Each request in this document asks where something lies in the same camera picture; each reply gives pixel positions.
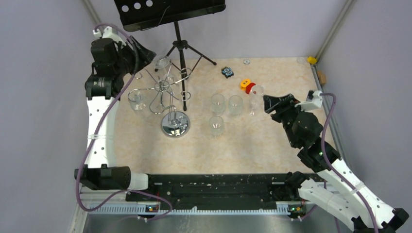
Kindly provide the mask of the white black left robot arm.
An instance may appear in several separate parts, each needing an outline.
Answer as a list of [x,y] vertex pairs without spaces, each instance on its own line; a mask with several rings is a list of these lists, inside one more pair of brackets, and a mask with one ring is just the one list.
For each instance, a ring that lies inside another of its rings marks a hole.
[[137,189],[143,200],[151,200],[156,188],[148,183],[148,175],[117,166],[114,129],[120,96],[124,92],[124,76],[144,69],[156,54],[134,38],[129,46],[111,38],[97,39],[91,43],[91,53],[92,73],[85,83],[89,146],[81,165],[83,170],[79,175],[76,169],[74,177],[91,190]]

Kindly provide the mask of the large plain wine glass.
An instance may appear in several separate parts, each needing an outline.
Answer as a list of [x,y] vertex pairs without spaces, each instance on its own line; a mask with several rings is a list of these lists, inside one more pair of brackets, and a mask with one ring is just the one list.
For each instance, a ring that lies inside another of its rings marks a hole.
[[264,87],[262,85],[254,85],[250,92],[250,115],[255,115],[256,106],[258,104],[258,100],[263,96]]

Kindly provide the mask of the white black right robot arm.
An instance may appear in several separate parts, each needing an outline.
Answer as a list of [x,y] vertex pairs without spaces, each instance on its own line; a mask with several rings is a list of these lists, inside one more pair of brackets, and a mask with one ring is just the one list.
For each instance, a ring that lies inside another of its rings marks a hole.
[[314,203],[355,233],[396,232],[409,214],[375,195],[326,142],[330,116],[321,124],[313,114],[313,110],[322,106],[324,96],[321,91],[310,91],[303,102],[292,94],[263,96],[264,111],[282,125],[290,146],[299,149],[301,162],[336,189],[331,192],[309,176],[294,172],[285,181],[286,196]]

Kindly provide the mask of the tall wine glass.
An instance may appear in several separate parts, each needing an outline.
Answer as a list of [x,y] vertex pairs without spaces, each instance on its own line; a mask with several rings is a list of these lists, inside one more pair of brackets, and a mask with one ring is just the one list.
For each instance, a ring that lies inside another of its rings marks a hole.
[[168,56],[166,55],[159,56],[154,61],[154,70],[155,72],[164,70],[164,69],[168,70],[171,65],[172,65],[172,62]]

